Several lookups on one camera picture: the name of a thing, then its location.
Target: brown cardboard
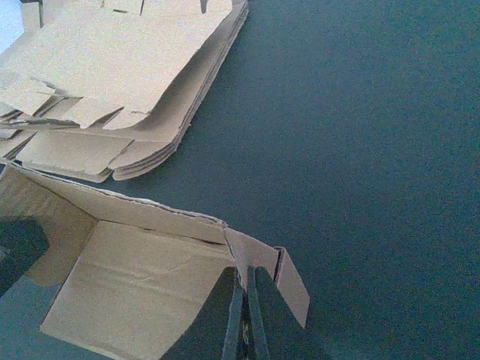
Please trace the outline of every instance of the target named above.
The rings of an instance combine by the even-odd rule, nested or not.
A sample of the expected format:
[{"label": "brown cardboard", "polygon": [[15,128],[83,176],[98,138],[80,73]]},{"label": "brown cardboard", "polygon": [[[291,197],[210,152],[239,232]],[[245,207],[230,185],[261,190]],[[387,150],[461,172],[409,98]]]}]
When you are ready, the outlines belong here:
[{"label": "brown cardboard", "polygon": [[[66,278],[40,330],[112,359],[158,360],[226,267],[236,266],[245,284],[248,266],[265,266],[272,277],[277,266],[273,247],[214,217],[14,163],[0,176],[0,202],[0,216],[37,219],[51,243],[28,275],[39,284]],[[302,287],[284,261],[279,289],[295,313],[308,308],[308,295],[295,299]]]},{"label": "brown cardboard", "polygon": [[305,327],[308,315],[310,296],[308,295],[302,278],[293,265],[292,258],[284,247],[277,247],[281,252],[277,270],[276,285],[282,293],[285,302],[292,310],[301,327]]},{"label": "brown cardboard", "polygon": [[[141,5],[141,1],[123,2]],[[55,21],[36,31],[29,46],[10,57],[4,66],[52,84],[69,95],[115,104],[131,113],[148,114],[232,10],[230,2],[225,10],[202,14],[200,3],[190,2],[196,4],[196,13],[149,16],[144,12],[142,16],[134,16],[112,11],[108,1],[102,8],[69,1]],[[24,89],[33,91],[28,86]],[[14,95],[7,90],[2,100],[11,104]],[[109,128],[132,125],[130,119],[127,124],[119,119],[124,118],[113,119]],[[77,120],[85,126],[92,122],[88,117]]]},{"label": "brown cardboard", "polygon": [[[151,14],[154,13],[153,9],[155,6],[159,4],[162,4],[162,6],[168,5],[168,9],[172,14],[175,13],[175,9],[177,8],[176,1],[153,2],[154,4],[147,1],[144,3],[142,17],[147,17],[148,11],[146,11],[146,8],[150,5],[152,9]],[[229,6],[232,7],[231,1],[210,0],[208,1],[207,8],[210,9],[209,11],[215,11],[215,9],[221,9],[224,11],[227,2],[229,2]],[[198,1],[191,0],[183,0],[178,4],[181,3],[184,5],[189,4],[191,7],[194,6],[195,9],[197,9],[197,6],[199,5]],[[69,137],[68,142],[58,142],[57,145],[49,144],[54,140],[59,140],[59,136],[51,136],[51,138],[46,138],[44,136],[42,141],[46,142],[45,150],[39,147],[38,143],[35,144],[35,149],[30,149],[32,145],[27,144],[24,151],[25,153],[28,153],[29,159],[25,163],[38,170],[47,170],[51,173],[73,176],[79,179],[95,182],[102,182],[111,172],[113,172],[114,179],[130,179],[142,175],[143,173],[147,173],[163,163],[178,147],[195,111],[205,97],[221,63],[242,27],[247,13],[247,3],[235,0],[231,13],[223,22],[221,22],[188,65],[175,78],[172,86],[165,91],[157,106],[151,111],[151,115],[146,115],[142,112],[131,113],[130,109],[125,108],[122,111],[117,112],[110,120],[104,119],[98,121],[86,129],[74,128],[71,127],[71,125],[68,125],[69,127],[55,130],[55,132],[61,134],[82,134],[82,136]],[[43,117],[55,118],[58,116],[61,119],[67,119],[68,116],[65,116],[65,113],[70,109],[69,106],[73,107],[75,105],[76,101],[78,100],[64,100],[59,105],[54,106],[47,114],[44,114]],[[62,107],[61,111],[57,111],[57,108],[59,107]],[[137,117],[137,120],[145,119],[127,129],[104,130],[105,128],[115,128],[115,123],[120,118],[131,119],[131,116]],[[32,126],[32,124],[29,124],[27,127],[24,125],[17,125],[16,128],[38,129],[35,126]],[[101,142],[94,140],[91,141],[88,135],[105,138],[118,137],[133,140],[133,142],[131,142],[127,148],[122,149],[117,154],[113,154],[108,162],[106,162],[106,159],[105,161],[102,161],[102,166],[107,163],[107,167],[103,168],[101,172],[92,175],[93,168],[97,169],[98,164],[93,163],[92,159],[86,159],[90,156],[94,158],[97,156],[96,154],[103,152],[107,143],[104,145]],[[88,147],[83,145],[85,141],[88,143]],[[49,148],[51,146],[58,148],[60,145],[66,143],[69,146],[67,147],[63,145],[61,151],[65,158],[75,158],[77,150],[74,149],[84,149],[85,163],[80,166],[85,170],[84,172],[78,172],[78,164],[70,164],[68,160],[66,160],[61,166],[57,166],[57,157],[54,156],[50,159]]]},{"label": "brown cardboard", "polygon": [[13,160],[20,149],[35,135],[35,131],[20,131],[10,139],[0,140],[0,163]]},{"label": "brown cardboard", "polygon": [[[28,145],[16,157],[20,161],[33,163],[39,166],[55,167],[66,170],[97,175],[102,173],[109,162],[120,154],[130,143],[130,139],[105,139],[101,136],[83,136],[55,131],[39,131]],[[69,144],[70,151],[65,153],[65,143]],[[103,146],[103,151],[92,154],[89,149]],[[45,163],[41,163],[38,154],[42,154]]]}]

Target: cardboard edge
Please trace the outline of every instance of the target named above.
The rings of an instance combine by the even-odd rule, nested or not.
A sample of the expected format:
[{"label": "cardboard edge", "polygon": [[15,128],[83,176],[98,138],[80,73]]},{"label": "cardboard edge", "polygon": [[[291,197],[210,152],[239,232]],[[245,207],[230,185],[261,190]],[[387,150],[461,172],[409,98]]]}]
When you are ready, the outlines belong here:
[{"label": "cardboard edge", "polygon": [[154,206],[156,208],[163,209],[163,210],[171,212],[173,214],[179,214],[179,215],[188,216],[190,218],[196,218],[198,221],[204,221],[207,224],[216,224],[218,226],[221,226],[222,228],[227,227],[227,223],[225,223],[225,221],[223,221],[221,219],[218,219],[214,216],[210,216],[210,215],[207,215],[207,214],[201,214],[199,212],[194,212],[194,211],[185,211],[185,210],[180,210],[180,209],[177,209],[177,208],[171,208],[167,205],[162,205],[159,202],[155,202],[155,201],[150,200],[150,199],[130,197],[130,196],[124,195],[122,193],[116,193],[115,191],[98,189],[96,187],[88,186],[88,185],[85,185],[85,184],[80,184],[79,182],[76,182],[76,181],[73,181],[73,180],[70,180],[70,179],[59,178],[58,176],[54,176],[54,175],[47,174],[45,172],[37,171],[36,169],[32,169],[30,167],[25,167],[25,166],[20,165],[18,163],[14,163],[13,161],[8,161],[7,162],[7,167],[13,167],[16,171],[22,173],[24,176],[26,176],[30,179],[32,179],[32,176],[33,176],[33,181],[34,182],[36,182],[34,177],[35,176],[40,176],[40,177],[51,179],[51,180],[56,181],[56,182],[63,182],[63,183],[72,185],[74,187],[85,188],[85,189],[88,189],[90,191],[98,192],[98,193],[101,193],[101,194],[104,194],[104,195],[107,195],[107,196],[110,196],[110,197],[117,197],[119,199],[132,201],[134,203],[145,204],[147,206]]},{"label": "cardboard edge", "polygon": [[281,252],[281,256],[277,266],[275,284],[300,326],[305,328],[310,307],[310,296],[287,249],[284,247],[276,247],[276,249]]}]

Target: stack of flattened cardboard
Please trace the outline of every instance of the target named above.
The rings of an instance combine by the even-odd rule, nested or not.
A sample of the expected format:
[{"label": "stack of flattened cardboard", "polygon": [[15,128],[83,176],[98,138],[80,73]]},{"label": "stack of flattened cardboard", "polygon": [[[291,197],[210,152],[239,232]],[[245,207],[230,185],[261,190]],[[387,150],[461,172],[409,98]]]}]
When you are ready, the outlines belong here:
[{"label": "stack of flattened cardboard", "polygon": [[248,14],[246,0],[49,1],[0,60],[0,125],[24,130],[0,156],[92,182],[177,149]]}]

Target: cardboard box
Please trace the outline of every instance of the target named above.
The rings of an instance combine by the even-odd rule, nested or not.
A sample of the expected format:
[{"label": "cardboard box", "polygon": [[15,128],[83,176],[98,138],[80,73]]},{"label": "cardboard box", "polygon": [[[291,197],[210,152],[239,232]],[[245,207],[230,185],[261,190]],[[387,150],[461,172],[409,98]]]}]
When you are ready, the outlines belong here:
[{"label": "cardboard box", "polygon": [[0,218],[34,218],[49,250],[28,270],[63,283],[40,330],[112,359],[159,359],[192,325],[225,268],[247,289],[264,267],[300,326],[309,297],[288,253],[204,214],[9,163]]},{"label": "cardboard box", "polygon": [[[205,1],[145,0],[141,16],[110,11],[109,6],[123,2],[130,6],[134,1],[106,1],[102,9],[92,5],[95,1],[86,6],[83,1],[65,0],[59,6],[55,0],[50,7],[48,1],[52,0],[44,2],[46,25],[33,36],[21,37],[1,61],[4,85],[0,88],[5,90],[0,89],[0,101],[27,114],[25,122],[8,120],[4,126],[42,130],[16,155],[27,167],[92,182],[102,182],[110,174],[116,180],[140,176],[175,152],[248,15],[248,3],[243,0],[209,0],[206,9]],[[116,29],[115,36],[79,39],[77,33],[86,30],[75,30],[84,26],[78,21],[79,25],[65,30],[64,23],[71,24],[80,15],[94,17],[94,27],[108,22]],[[179,28],[185,33],[177,34]],[[119,29],[124,31],[123,38]],[[53,36],[59,32],[62,36]],[[65,37],[73,44],[56,40]],[[113,40],[111,46],[104,46]],[[79,51],[78,44],[88,48]],[[125,54],[125,44],[133,55]],[[53,56],[48,58],[53,63],[47,64],[46,54],[55,47],[64,49],[69,61]],[[105,49],[98,52],[98,47]],[[51,51],[44,54],[39,48]],[[173,57],[157,58],[161,50]],[[100,66],[92,72],[92,62],[82,60],[92,54],[111,71]],[[43,82],[25,79],[21,72],[35,74]],[[64,85],[53,88],[50,83]],[[82,128],[72,127],[73,123]]]}]

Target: dark green surface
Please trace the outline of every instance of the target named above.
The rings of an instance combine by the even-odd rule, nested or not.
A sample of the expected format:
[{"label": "dark green surface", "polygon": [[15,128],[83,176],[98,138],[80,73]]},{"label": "dark green surface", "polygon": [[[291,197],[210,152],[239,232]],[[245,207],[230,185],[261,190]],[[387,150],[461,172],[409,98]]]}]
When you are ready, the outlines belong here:
[{"label": "dark green surface", "polygon": [[101,187],[286,247],[335,359],[479,359],[479,23],[252,0],[178,152]]},{"label": "dark green surface", "polygon": [[248,269],[247,290],[256,360],[330,360],[297,322],[265,268]]},{"label": "dark green surface", "polygon": [[48,248],[44,230],[36,221],[0,219],[0,297]]}]

